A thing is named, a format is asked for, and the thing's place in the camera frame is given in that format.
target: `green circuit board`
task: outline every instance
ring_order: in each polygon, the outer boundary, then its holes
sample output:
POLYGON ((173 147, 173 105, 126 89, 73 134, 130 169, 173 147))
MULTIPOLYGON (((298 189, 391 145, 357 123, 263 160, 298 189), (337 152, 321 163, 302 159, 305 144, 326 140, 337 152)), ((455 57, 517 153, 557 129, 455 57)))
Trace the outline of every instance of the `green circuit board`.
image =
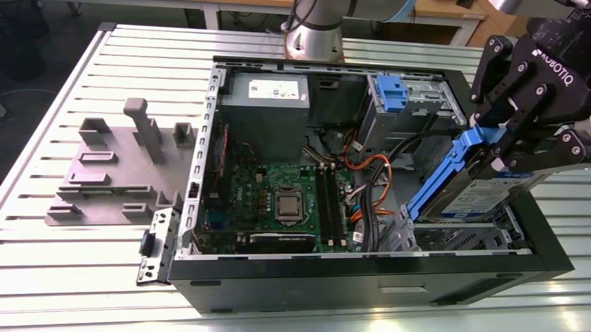
MULTIPOLYGON (((206 219, 213 225, 213 247, 218 254, 233 254, 234 234, 238 232, 286 232, 313 234, 317 252, 349 252, 353 247, 342 243, 323 243, 321 239, 319 204, 317 201, 317 167, 298 165, 235 165, 230 180, 230 202, 226 211, 209 210, 206 219), (302 196, 302 221, 282 223, 277 220, 277 196, 294 190, 302 196)), ((351 185, 349 169, 335 171, 339 194, 351 185)), ((343 238, 347 239, 345 205, 341 205, 343 238)))

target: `robotiq logo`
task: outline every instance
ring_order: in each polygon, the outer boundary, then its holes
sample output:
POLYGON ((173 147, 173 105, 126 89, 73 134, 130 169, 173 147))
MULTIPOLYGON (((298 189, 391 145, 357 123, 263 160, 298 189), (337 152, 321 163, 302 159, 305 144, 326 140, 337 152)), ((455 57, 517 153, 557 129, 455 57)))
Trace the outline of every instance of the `robotiq logo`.
POLYGON ((545 54, 545 52, 542 52, 541 50, 534 50, 533 55, 536 57, 540 56, 545 60, 548 65, 553 68, 554 72, 558 74, 558 77, 561 77, 561 79, 564 80, 565 85, 570 86, 576 78, 573 77, 572 73, 566 70, 564 65, 556 59, 549 57, 545 54))

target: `aluminum extrusion table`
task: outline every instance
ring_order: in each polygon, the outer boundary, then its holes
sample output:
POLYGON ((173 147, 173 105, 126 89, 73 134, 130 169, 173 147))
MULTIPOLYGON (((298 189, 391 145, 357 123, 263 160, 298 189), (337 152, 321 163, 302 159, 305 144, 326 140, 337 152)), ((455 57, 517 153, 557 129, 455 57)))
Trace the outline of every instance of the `aluminum extrusion table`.
MULTIPOLYGON (((0 187, 0 326, 61 331, 591 330, 586 170, 550 177, 534 190, 577 270, 469 306, 202 316, 174 287, 135 286, 146 226, 46 226, 83 119, 101 116, 110 125, 131 126, 122 113, 125 99, 141 97, 151 103, 149 113, 161 127, 175 122, 199 127, 213 55, 283 57, 282 38, 123 25, 95 35, 0 187)), ((473 81, 481 50, 346 39, 345 55, 353 63, 457 69, 473 81)))

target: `ram slot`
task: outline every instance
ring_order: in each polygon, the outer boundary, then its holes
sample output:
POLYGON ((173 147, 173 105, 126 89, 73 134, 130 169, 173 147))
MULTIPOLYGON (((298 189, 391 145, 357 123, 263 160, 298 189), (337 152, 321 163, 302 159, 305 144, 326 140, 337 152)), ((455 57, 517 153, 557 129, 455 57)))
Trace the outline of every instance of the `ram slot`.
POLYGON ((335 240, 335 245, 341 246, 341 240, 345 239, 343 219, 341 218, 339 188, 334 169, 326 171, 326 191, 329 196, 329 212, 331 214, 331 238, 335 240))
POLYGON ((317 202, 321 219, 321 239, 323 243, 329 243, 329 240, 333 238, 331 212, 326 199, 326 170, 321 167, 317 168, 317 202))

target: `power supply label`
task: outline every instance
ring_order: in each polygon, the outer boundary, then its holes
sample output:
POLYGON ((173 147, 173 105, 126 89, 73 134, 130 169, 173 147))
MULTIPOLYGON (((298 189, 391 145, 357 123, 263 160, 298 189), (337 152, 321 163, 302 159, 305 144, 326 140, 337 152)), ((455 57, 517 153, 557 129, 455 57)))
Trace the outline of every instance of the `power supply label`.
POLYGON ((297 81, 251 80, 249 97, 266 99, 299 99, 297 81))
POLYGON ((493 179, 474 180, 442 211, 446 218, 469 218, 479 216, 499 204, 509 196, 509 190, 526 183, 533 174, 498 173, 493 179))

